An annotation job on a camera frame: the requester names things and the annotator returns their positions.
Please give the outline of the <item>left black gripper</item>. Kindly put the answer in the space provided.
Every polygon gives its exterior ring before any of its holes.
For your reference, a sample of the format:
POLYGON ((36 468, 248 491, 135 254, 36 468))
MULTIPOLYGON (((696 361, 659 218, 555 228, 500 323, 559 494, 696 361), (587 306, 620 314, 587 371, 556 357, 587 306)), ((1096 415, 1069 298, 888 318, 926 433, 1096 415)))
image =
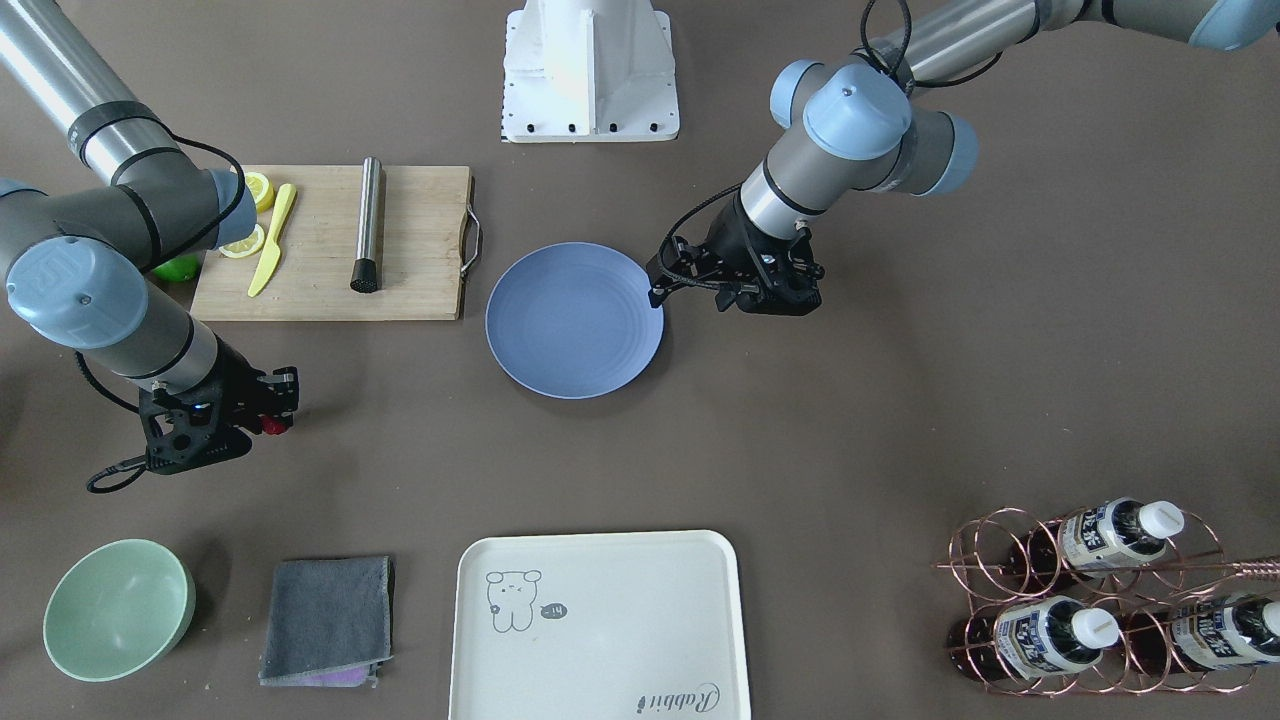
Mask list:
MULTIPOLYGON (((686 211, 669 228, 655 255, 648 261, 650 306, 660 307, 675 291, 686 287, 713 291, 718 309, 737 306, 739 292, 754 278, 748 256, 750 227, 765 233, 749 219, 737 190, 722 190, 686 211), (687 219, 727 195, 732 197, 731 202, 722 208, 703 243, 694 245, 676 234, 687 219)), ((800 227, 801 222, 796 219, 792 232, 778 240, 796 238, 800 227)))

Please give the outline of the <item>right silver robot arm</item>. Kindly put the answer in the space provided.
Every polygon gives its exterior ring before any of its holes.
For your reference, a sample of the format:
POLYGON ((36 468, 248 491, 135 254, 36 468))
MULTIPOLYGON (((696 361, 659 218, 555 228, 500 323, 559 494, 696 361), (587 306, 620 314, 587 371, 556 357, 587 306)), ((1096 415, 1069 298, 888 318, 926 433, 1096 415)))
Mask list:
POLYGON ((202 169, 55 1, 3 4, 3 65, 102 181, 51 196, 3 181, 3 286, 38 334, 136 384, 129 413, 187 413, 212 427, 278 436, 297 377, 251 366, 151 284, 147 274, 244 240, 257 219, 244 168, 202 169))

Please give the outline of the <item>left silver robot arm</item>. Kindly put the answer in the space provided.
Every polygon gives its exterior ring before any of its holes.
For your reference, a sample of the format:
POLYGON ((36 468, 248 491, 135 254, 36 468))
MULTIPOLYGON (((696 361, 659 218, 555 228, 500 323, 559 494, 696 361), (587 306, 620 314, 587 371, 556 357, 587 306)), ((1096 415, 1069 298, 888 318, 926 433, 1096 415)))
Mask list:
POLYGON ((913 106, 916 91, 974 79, 1038 33, 1079 20, 1234 51, 1277 26, 1275 1, 950 1, 902 28, 860 37, 841 63, 794 61, 771 90, 783 135, 739 186, 700 243, 669 231, 646 264, 650 305, 709 290, 719 310, 805 315, 824 268, 810 224, 847 191, 948 193, 973 172, 975 131, 913 106))

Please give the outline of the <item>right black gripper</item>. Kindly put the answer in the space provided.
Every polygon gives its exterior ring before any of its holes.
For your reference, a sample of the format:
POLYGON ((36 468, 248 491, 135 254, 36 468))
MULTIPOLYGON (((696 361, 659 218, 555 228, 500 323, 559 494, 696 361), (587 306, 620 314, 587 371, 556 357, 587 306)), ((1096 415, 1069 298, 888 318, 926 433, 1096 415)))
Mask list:
POLYGON ((223 340, 218 341, 212 370, 198 388, 212 391, 221 424, 246 430, 262 430, 260 415, 280 418, 292 428, 300 406, 297 366, 260 370, 223 340))

